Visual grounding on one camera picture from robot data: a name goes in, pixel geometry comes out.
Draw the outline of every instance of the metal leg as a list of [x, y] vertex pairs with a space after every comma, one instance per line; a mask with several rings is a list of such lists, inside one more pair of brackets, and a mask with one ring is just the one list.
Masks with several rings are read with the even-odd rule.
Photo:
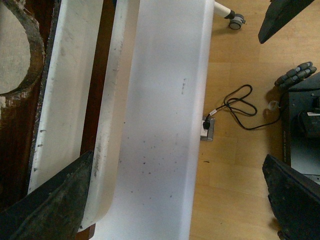
[[235, 11], [218, 2], [214, 3], [214, 13], [225, 19], [230, 19], [229, 27], [233, 30], [239, 30], [242, 27], [242, 24], [246, 23], [243, 15], [235, 13]]

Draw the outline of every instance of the white plastic tray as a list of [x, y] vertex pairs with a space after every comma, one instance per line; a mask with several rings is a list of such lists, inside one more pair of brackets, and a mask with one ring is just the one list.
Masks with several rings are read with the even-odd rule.
[[93, 240], [187, 240], [214, 0], [141, 0], [118, 175]]

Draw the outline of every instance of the power plug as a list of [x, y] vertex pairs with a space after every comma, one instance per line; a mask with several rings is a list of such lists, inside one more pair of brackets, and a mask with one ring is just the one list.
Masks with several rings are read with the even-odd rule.
[[204, 116], [201, 121], [200, 140], [209, 141], [209, 142], [213, 141], [214, 140], [214, 129], [215, 129], [215, 119], [214, 118], [207, 119], [207, 117]]

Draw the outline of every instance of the wooden panel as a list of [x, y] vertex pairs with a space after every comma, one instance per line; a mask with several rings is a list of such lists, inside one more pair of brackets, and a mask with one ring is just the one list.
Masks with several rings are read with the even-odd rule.
[[13, 91], [1, 94], [0, 210], [27, 194], [29, 158], [42, 84], [43, 54], [48, 53], [46, 46], [55, 1], [43, 1], [43, 4], [39, 4], [38, 1], [27, 0], [27, 8], [24, 10], [21, 10], [21, 6], [17, 7], [14, 0], [5, 1], [5, 4], [26, 29], [31, 58], [30, 68], [21, 84]]
[[[204, 115], [222, 104], [223, 98], [244, 84], [253, 86], [247, 99], [258, 108], [254, 117], [239, 116], [253, 127], [277, 118], [266, 111], [279, 99], [274, 81], [306, 61], [320, 60], [319, 31], [313, 16], [314, 2], [265, 44], [258, 32], [269, 1], [220, 0], [220, 4], [243, 14], [239, 31], [228, 20], [215, 16], [204, 103]], [[227, 110], [214, 115], [213, 142], [200, 142], [191, 240], [278, 240], [279, 225], [268, 201], [262, 172], [267, 154], [282, 158], [281, 123], [261, 130], [242, 129]]]

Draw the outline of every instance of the wooden floor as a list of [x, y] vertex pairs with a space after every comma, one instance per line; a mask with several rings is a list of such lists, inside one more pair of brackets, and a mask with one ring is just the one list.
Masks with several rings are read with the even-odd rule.
[[[209, 55], [203, 114], [222, 104], [241, 85], [253, 86], [247, 100], [258, 108], [254, 117], [240, 116], [254, 127], [277, 118], [265, 110], [278, 100], [275, 80], [300, 63], [320, 68], [320, 30], [316, 22], [320, 1], [261, 45], [258, 32], [270, 1], [220, 0], [243, 14], [246, 24], [229, 29], [228, 20], [215, 16]], [[267, 154], [282, 158], [281, 123], [255, 131], [240, 128], [230, 112], [214, 115], [213, 142], [200, 143], [191, 222], [191, 240], [278, 240], [279, 226], [268, 201], [262, 172]]]

